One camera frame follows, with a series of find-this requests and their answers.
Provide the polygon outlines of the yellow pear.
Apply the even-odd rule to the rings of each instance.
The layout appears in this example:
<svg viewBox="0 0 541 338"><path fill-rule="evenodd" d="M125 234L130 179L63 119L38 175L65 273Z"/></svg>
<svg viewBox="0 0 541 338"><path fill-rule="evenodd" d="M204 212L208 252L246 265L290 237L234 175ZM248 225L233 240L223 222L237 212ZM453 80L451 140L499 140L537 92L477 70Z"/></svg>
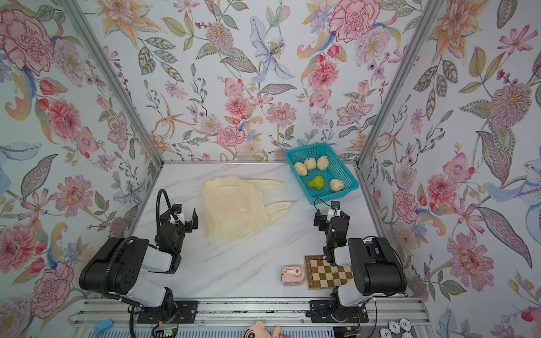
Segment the yellow pear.
<svg viewBox="0 0 541 338"><path fill-rule="evenodd" d="M314 170L317 168L317 160L315 158L308 158L304 161L304 165L307 170Z"/></svg>
<svg viewBox="0 0 541 338"><path fill-rule="evenodd" d="M328 166L329 160L327 156L321 156L316 162L316 167L318 170L326 170Z"/></svg>
<svg viewBox="0 0 541 338"><path fill-rule="evenodd" d="M308 175L308 169L302 162L295 163L294 169L297 172L298 176L300 177L304 177Z"/></svg>
<svg viewBox="0 0 541 338"><path fill-rule="evenodd" d="M342 180L332 179L330 187L333 192L341 192L345 188L345 183Z"/></svg>

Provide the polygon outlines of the green pear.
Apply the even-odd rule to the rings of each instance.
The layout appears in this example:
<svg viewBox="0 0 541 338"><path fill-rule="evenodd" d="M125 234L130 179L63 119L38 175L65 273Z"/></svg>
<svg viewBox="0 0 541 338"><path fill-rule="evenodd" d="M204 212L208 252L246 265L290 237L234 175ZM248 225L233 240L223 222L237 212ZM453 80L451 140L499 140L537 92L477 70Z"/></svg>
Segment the green pear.
<svg viewBox="0 0 541 338"><path fill-rule="evenodd" d="M316 190L322 190L325 187L325 178L323 176L316 176L307 183L307 187Z"/></svg>

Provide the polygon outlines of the yellow translucent plastic bag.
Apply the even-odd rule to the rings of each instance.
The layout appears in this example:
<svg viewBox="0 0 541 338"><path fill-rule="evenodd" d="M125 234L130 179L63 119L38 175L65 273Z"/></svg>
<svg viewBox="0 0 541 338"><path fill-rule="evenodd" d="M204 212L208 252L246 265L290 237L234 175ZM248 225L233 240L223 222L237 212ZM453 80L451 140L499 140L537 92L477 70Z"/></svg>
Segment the yellow translucent plastic bag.
<svg viewBox="0 0 541 338"><path fill-rule="evenodd" d="M210 238L238 241L286 215L290 201L266 205L262 190L284 185L277 180L244 180L236 176L208 181L203 189L205 225Z"/></svg>

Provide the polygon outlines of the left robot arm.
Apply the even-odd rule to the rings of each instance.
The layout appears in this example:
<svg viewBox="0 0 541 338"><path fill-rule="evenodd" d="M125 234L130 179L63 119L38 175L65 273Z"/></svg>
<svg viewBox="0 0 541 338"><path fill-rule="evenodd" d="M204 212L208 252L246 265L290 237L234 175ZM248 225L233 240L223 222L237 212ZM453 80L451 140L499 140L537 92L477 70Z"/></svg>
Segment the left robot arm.
<svg viewBox="0 0 541 338"><path fill-rule="evenodd" d="M109 238L80 273L80 287L141 308L155 318L175 316L178 305L171 289L146 279L142 272L175 273L182 260L185 236L197 228L196 211L186 221L182 206L172 205L158 217L155 246L135 236Z"/></svg>

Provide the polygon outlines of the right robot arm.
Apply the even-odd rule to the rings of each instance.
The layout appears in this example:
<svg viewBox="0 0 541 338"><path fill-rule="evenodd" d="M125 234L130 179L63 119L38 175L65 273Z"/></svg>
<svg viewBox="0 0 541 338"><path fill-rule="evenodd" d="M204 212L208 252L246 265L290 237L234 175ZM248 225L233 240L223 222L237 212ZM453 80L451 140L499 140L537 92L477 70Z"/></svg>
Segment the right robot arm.
<svg viewBox="0 0 541 338"><path fill-rule="evenodd" d="M372 296L405 292L407 281L402 261L387 239L348 238L350 216L340 210L339 201L331 201L328 207L327 214L316 209L314 226L325 233L323 259L331 266L352 269L352 280L334 287L330 295L330 315L345 322Z"/></svg>

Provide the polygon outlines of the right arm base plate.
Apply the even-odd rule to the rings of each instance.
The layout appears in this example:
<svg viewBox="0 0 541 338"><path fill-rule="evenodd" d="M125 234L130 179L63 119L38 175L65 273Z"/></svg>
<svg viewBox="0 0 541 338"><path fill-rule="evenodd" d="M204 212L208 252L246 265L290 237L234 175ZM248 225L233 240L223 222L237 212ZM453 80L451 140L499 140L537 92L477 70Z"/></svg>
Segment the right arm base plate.
<svg viewBox="0 0 541 338"><path fill-rule="evenodd" d="M367 323L369 322L366 305L342 306L330 300L312 300L309 302L307 317L312 323Z"/></svg>

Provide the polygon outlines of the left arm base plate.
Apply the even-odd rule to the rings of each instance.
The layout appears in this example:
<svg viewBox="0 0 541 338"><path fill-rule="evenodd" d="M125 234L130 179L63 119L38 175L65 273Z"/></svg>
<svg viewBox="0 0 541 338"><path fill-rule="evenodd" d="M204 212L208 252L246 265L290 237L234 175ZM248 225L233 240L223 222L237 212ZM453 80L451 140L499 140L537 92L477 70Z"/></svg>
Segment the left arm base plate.
<svg viewBox="0 0 541 338"><path fill-rule="evenodd" d="M142 307L137 324L193 324L197 315L197 301L175 301L157 308Z"/></svg>

